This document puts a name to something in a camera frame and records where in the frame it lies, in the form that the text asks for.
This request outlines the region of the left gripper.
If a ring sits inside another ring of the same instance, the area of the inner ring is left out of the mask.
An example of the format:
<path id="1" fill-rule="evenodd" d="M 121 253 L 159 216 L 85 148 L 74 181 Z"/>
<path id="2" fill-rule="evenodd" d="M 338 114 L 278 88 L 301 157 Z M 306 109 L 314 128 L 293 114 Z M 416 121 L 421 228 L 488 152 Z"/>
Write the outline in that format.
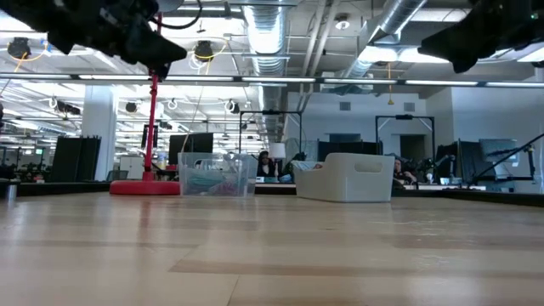
<path id="1" fill-rule="evenodd" d="M 68 20 L 81 32 L 78 42 L 111 57 L 148 69 L 186 58 L 186 50 L 153 31 L 149 21 L 159 11 L 157 0 L 63 0 Z"/>

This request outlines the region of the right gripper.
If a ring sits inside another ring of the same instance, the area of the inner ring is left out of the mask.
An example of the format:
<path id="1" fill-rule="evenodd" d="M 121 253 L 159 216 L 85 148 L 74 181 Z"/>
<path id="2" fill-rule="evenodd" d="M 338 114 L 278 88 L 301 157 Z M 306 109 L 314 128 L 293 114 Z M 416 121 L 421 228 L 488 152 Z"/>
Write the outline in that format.
<path id="1" fill-rule="evenodd" d="M 544 40 L 544 0 L 471 0 L 459 22 L 422 40 L 419 53 L 447 60 L 455 73 L 472 68 L 498 47 L 524 48 Z"/>

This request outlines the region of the grey plastic bin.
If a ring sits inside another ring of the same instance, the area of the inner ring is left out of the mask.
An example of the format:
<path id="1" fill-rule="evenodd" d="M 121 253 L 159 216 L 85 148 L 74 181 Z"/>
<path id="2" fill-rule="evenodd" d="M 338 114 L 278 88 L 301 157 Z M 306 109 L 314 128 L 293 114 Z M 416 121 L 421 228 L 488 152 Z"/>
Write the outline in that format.
<path id="1" fill-rule="evenodd" d="M 353 153 L 331 153 L 320 168 L 293 169 L 297 196 L 344 203 L 389 202 L 394 158 Z"/>

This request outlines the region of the white square pillar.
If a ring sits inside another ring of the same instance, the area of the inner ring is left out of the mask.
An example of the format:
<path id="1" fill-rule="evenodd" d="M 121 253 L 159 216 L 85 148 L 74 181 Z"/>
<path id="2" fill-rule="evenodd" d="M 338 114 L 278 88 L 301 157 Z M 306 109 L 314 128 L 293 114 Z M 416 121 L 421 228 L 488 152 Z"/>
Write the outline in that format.
<path id="1" fill-rule="evenodd" d="M 113 169 L 116 148 L 118 98 L 112 86 L 86 85 L 82 113 L 82 136 L 100 139 L 94 179 L 106 180 Z"/>

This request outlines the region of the black screen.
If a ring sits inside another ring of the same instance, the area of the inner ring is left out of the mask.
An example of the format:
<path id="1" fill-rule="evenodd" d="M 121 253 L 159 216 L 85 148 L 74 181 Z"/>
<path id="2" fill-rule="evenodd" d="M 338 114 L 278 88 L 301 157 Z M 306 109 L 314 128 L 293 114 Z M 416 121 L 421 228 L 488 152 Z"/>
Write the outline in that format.
<path id="1" fill-rule="evenodd" d="M 169 138 L 168 164 L 178 164 L 178 153 L 212 153 L 213 133 L 171 135 Z"/>

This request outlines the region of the grey computer monitor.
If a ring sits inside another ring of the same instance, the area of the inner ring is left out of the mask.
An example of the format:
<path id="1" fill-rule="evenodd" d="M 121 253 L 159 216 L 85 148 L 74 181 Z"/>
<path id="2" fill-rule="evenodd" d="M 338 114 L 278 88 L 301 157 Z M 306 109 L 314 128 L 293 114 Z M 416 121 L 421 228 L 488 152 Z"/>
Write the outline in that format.
<path id="1" fill-rule="evenodd" d="M 479 144 L 483 160 L 494 163 L 511 155 L 518 148 L 515 139 L 480 139 Z"/>

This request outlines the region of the white cabinet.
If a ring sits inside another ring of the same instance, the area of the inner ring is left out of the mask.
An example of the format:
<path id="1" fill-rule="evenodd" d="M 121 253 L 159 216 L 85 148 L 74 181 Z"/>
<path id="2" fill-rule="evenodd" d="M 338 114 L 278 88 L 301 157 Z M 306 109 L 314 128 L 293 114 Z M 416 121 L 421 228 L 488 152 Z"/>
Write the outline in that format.
<path id="1" fill-rule="evenodd" d="M 142 156 L 121 156 L 120 170 L 127 173 L 129 180 L 141 180 L 145 171 L 144 163 Z"/>

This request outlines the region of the clear plastic bin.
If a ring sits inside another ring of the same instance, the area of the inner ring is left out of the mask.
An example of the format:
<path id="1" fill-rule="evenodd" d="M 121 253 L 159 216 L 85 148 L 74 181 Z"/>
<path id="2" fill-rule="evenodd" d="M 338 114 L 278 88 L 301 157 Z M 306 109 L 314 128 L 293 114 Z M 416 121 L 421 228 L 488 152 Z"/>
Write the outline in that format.
<path id="1" fill-rule="evenodd" d="M 257 159 L 248 154 L 178 154 L 183 196 L 253 196 L 257 170 Z"/>

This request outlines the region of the black partition panel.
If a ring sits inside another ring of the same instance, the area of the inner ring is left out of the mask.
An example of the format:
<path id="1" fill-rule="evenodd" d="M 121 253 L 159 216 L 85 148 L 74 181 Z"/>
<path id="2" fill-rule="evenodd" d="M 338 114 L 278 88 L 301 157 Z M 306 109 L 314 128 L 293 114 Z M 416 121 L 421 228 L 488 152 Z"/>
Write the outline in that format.
<path id="1" fill-rule="evenodd" d="M 93 181 L 100 137 L 58 137 L 49 180 L 54 183 Z"/>

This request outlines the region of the person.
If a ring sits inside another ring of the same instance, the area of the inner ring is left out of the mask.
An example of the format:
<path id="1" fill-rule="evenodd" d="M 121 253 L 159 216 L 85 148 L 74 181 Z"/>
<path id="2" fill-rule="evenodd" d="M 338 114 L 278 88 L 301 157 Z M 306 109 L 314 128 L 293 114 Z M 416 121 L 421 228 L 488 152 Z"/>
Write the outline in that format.
<path id="1" fill-rule="evenodd" d="M 269 156 L 269 152 L 263 150 L 258 155 L 257 176 L 263 178 L 278 178 L 279 170 L 275 159 Z"/>
<path id="2" fill-rule="evenodd" d="M 393 187 L 402 190 L 406 185 L 414 185 L 418 182 L 417 177 L 409 171 L 402 168 L 402 161 L 398 158 L 394 160 Z"/>

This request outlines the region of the red desk lamp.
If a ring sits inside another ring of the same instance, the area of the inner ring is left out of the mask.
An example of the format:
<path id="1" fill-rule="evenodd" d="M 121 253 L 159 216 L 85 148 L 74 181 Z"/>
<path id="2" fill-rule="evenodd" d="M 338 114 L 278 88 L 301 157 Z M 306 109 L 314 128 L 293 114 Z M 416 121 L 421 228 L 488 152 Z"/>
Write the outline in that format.
<path id="1" fill-rule="evenodd" d="M 116 180 L 110 184 L 110 194 L 114 196 L 179 196 L 180 186 L 175 182 L 157 181 L 152 170 L 152 156 L 156 136 L 156 98 L 162 68 L 150 68 L 150 118 L 147 130 L 147 143 L 144 154 L 144 172 L 141 180 Z"/>

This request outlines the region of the white table lamp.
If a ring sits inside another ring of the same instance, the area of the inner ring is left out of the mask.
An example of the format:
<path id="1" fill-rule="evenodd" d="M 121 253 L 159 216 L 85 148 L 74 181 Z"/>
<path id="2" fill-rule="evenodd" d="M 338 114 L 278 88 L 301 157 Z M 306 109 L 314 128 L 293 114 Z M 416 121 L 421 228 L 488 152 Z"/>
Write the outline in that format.
<path id="1" fill-rule="evenodd" d="M 282 162 L 286 158 L 286 146 L 284 143 L 270 143 L 269 144 L 269 158 L 273 161 L 275 166 L 275 176 L 279 178 L 282 171 Z"/>

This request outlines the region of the silver ventilation duct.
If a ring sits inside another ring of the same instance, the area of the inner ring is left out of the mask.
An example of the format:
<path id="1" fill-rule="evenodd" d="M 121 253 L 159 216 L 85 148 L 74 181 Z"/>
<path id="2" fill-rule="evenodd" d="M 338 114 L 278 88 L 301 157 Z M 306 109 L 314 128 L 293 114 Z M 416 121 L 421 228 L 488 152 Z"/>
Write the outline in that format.
<path id="1" fill-rule="evenodd" d="M 386 44 L 400 42 L 401 32 L 428 0 L 387 0 L 382 12 L 367 20 L 358 36 L 360 52 L 343 72 L 343 78 L 362 78 L 379 59 L 371 57 L 375 44 L 385 39 Z"/>
<path id="2" fill-rule="evenodd" d="M 252 57 L 255 77 L 283 77 L 286 61 L 281 55 L 286 52 L 287 8 L 273 5 L 245 6 L 247 41 Z M 282 88 L 259 86 L 258 102 L 261 111 L 281 109 Z M 263 131 L 271 143 L 280 142 L 283 123 L 278 116 L 263 116 Z"/>

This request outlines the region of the black metal gantry frame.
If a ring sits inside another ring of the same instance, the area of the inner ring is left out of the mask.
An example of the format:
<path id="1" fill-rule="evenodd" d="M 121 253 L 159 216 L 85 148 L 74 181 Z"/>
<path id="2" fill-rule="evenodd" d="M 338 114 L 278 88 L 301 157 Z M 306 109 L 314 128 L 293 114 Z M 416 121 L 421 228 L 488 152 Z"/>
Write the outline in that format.
<path id="1" fill-rule="evenodd" d="M 284 134 L 280 134 L 279 133 L 279 130 L 278 128 L 280 127 L 280 124 L 283 123 L 284 126 L 286 125 L 286 121 L 293 115 L 297 115 L 298 116 L 298 120 L 295 120 L 294 122 L 298 124 L 298 128 L 299 128 L 299 136 L 298 136 L 298 155 L 302 155 L 303 154 L 303 149 L 302 149 L 302 137 L 303 137 L 303 124 L 302 124 L 302 115 L 303 113 L 301 111 L 283 111 L 283 110 L 272 110 L 272 109 L 269 109 L 269 110 L 261 110 L 261 111 L 257 111 L 257 110 L 242 110 L 240 115 L 239 115 L 239 123 L 240 123 L 240 126 L 239 126 L 239 151 L 241 151 L 241 130 L 242 130 L 242 118 L 245 114 L 252 114 L 252 115 L 260 115 L 261 118 L 264 120 L 266 116 L 275 116 L 277 117 L 277 120 L 276 121 L 272 121 L 271 122 L 271 127 L 267 127 L 267 131 L 268 129 L 272 128 L 274 131 L 275 131 L 275 136 L 278 136 L 280 138 L 280 141 L 281 143 L 284 143 L 285 146 L 286 146 L 286 141 L 282 141 L 282 137 L 284 136 Z M 268 148 L 266 149 L 266 151 L 269 152 L 269 144 L 270 143 L 277 143 L 277 142 L 269 142 L 268 143 Z M 265 183 L 274 183 L 274 184 L 281 184 L 281 183 L 285 183 L 285 182 L 292 182 L 292 177 L 291 177 L 291 174 L 288 173 L 287 176 L 288 176 L 288 180 L 285 181 L 283 178 L 285 177 L 286 175 L 283 173 L 283 170 L 281 171 L 281 176 L 279 178 L 263 178 L 263 177 L 258 177 L 257 178 L 262 178 L 263 181 Z"/>
<path id="2" fill-rule="evenodd" d="M 376 138 L 376 153 L 378 155 L 383 154 L 383 142 L 380 140 L 379 133 L 380 130 L 386 125 L 390 120 L 397 121 L 411 121 L 418 120 L 421 124 L 428 128 L 431 132 L 431 159 L 434 160 L 436 155 L 436 142 L 435 142 L 435 119 L 433 116 L 413 116 L 410 114 L 404 115 L 394 115 L 394 116 L 375 116 L 375 138 Z"/>

